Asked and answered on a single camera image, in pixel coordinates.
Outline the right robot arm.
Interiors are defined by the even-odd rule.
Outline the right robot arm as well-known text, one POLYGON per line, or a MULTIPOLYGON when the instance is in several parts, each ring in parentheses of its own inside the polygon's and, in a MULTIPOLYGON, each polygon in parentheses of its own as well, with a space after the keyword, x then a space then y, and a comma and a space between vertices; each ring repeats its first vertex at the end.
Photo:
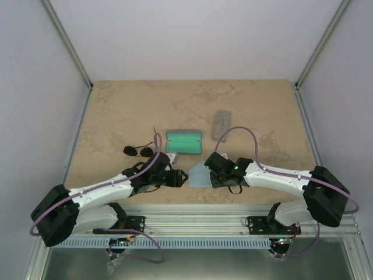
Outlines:
POLYGON ((347 205, 349 190, 325 167, 287 170, 261 166, 240 157, 236 162, 213 152, 205 161, 213 188, 266 187, 298 197, 293 202, 275 203, 261 225, 269 234, 285 234, 297 222, 315 220, 337 228, 347 205))

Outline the light blue cleaning cloth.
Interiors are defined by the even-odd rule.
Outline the light blue cleaning cloth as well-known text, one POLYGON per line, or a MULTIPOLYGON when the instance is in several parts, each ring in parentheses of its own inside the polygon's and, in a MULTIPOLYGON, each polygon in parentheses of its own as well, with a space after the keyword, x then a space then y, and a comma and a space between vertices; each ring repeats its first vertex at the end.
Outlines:
POLYGON ((210 188, 210 170, 205 166, 205 161, 201 161, 192 167, 188 172, 188 181, 191 188, 210 188))

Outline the black sunglasses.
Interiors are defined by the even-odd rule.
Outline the black sunglasses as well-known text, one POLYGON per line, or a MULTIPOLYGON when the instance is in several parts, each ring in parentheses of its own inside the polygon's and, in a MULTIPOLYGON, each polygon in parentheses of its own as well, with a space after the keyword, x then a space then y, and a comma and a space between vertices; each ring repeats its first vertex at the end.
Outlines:
POLYGON ((142 146, 125 146, 123 148, 123 153, 130 157, 141 156, 143 158, 150 158, 154 155, 157 150, 156 137, 154 137, 152 142, 142 146))

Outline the grey glasses case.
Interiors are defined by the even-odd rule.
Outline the grey glasses case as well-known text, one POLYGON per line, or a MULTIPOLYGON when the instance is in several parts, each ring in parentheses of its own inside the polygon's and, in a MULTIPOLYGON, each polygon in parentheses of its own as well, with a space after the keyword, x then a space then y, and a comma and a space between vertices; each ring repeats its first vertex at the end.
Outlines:
POLYGON ((213 122, 212 140, 225 142, 227 139, 225 132, 230 128, 230 125, 231 111, 218 110, 213 122))

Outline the blue glasses case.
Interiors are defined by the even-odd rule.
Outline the blue glasses case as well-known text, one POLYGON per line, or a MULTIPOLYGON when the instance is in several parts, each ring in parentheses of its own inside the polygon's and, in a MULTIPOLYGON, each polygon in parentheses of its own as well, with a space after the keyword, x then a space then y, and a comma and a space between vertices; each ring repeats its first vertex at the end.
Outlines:
POLYGON ((200 155, 202 153, 202 131, 196 129, 172 129, 166 131, 167 153, 200 155))

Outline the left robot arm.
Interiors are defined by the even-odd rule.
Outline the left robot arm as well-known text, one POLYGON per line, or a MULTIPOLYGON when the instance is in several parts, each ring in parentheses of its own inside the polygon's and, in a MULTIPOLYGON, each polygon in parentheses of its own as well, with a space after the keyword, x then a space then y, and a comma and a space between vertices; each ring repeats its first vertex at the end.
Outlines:
POLYGON ((160 152, 97 184, 71 189, 56 185, 31 213, 34 223, 30 233, 53 247, 72 234, 86 231, 99 235, 125 229, 141 231, 142 227, 132 225, 131 217, 117 200, 146 193, 151 186, 182 187, 188 175, 173 169, 172 161, 171 154, 160 152))

